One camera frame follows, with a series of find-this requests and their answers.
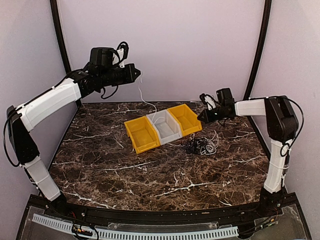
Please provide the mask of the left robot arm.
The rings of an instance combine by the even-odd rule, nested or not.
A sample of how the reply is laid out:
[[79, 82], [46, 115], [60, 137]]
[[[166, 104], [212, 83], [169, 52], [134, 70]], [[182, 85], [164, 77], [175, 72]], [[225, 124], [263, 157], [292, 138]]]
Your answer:
[[116, 49], [94, 47], [84, 68], [68, 73], [58, 84], [19, 105], [7, 109], [7, 119], [2, 136], [9, 137], [17, 157], [15, 167], [22, 167], [33, 184], [46, 198], [51, 210], [60, 218], [67, 218], [71, 208], [67, 199], [54, 182], [40, 157], [40, 152], [30, 132], [44, 119], [70, 103], [87, 97], [93, 92], [102, 93], [106, 87], [134, 83], [141, 75], [133, 63], [125, 64], [129, 46], [122, 41]]

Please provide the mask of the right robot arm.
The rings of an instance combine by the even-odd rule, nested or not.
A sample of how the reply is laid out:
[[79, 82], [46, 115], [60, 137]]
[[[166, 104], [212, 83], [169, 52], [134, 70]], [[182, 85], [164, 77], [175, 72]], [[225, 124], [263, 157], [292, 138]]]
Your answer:
[[217, 99], [202, 93], [199, 98], [206, 109], [198, 120], [206, 124], [235, 117], [264, 116], [271, 142], [267, 177], [260, 191], [255, 213], [260, 217], [273, 215], [284, 200], [285, 177], [289, 168], [291, 148], [303, 125], [292, 107], [295, 102], [285, 95], [235, 101], [229, 88], [217, 90]]

